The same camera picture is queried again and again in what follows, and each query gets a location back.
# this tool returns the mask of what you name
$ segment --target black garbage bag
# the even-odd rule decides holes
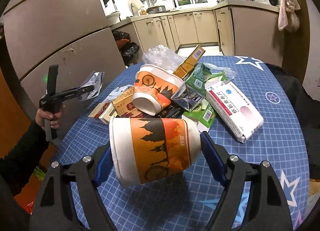
[[[126,46],[121,49],[121,56],[126,66],[130,64],[139,49],[140,47],[134,42],[127,43]]]
[[[130,40],[130,35],[128,33],[125,32],[121,32],[121,31],[113,31],[113,38],[118,41],[118,40],[122,40],[122,39],[128,39]]]

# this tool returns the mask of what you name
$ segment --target orange paper cup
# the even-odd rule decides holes
[[[154,116],[171,104],[171,96],[182,84],[182,79],[158,66],[142,65],[136,75],[132,103]]]
[[[199,131],[188,119],[112,117],[109,127],[112,160],[122,187],[181,172],[201,153]]]

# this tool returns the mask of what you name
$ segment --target barcode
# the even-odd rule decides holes
[[[208,122],[209,119],[211,118],[211,115],[212,115],[212,111],[207,110],[203,116],[203,119]]]
[[[195,82],[193,83],[195,87],[197,87],[198,89],[202,88],[203,82],[200,81],[199,79],[196,79]]]
[[[201,54],[202,54],[202,51],[201,50],[197,50],[192,57],[195,58],[195,59],[198,59],[201,56]]]

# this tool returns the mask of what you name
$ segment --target table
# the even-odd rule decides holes
[[[244,144],[235,140],[218,117],[209,131],[213,141],[245,162],[268,160],[274,168],[296,228],[304,215],[309,168],[306,147],[294,110],[278,81],[260,60],[246,57],[202,57],[201,62],[230,67],[237,72],[233,82],[263,116],[264,125]],[[89,106],[62,141],[54,159],[73,163],[109,140],[108,126],[93,123],[87,116],[115,87],[132,84],[141,64],[130,66]],[[241,224],[250,183],[245,184],[233,227]],[[118,230],[203,230],[223,191],[201,156],[183,173],[166,179],[123,189],[114,169],[98,188],[102,201]],[[72,193],[79,219],[88,226],[76,184]]]

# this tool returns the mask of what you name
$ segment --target kitchen counter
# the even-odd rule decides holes
[[[279,13],[279,8],[274,7],[271,5],[263,4],[263,3],[258,3],[254,1],[248,1],[248,0],[225,0],[215,6],[207,6],[207,7],[199,7],[199,8],[191,8],[191,9],[181,9],[181,10],[173,10],[169,11],[166,13],[157,13],[157,14],[152,14],[152,15],[144,15],[144,16],[137,16],[137,17],[131,17],[127,18],[125,20],[122,20],[121,22],[111,26],[111,30],[117,29],[121,26],[125,26],[129,23],[143,20],[143,19],[148,19],[148,18],[158,18],[162,16],[170,16],[170,15],[177,15],[181,13],[188,13],[188,12],[197,12],[197,11],[205,11],[205,10],[216,10],[220,8],[225,8],[228,6],[240,6],[240,7],[248,7],[248,8],[253,8],[253,9],[261,9],[265,11],[271,11],[274,13]]]

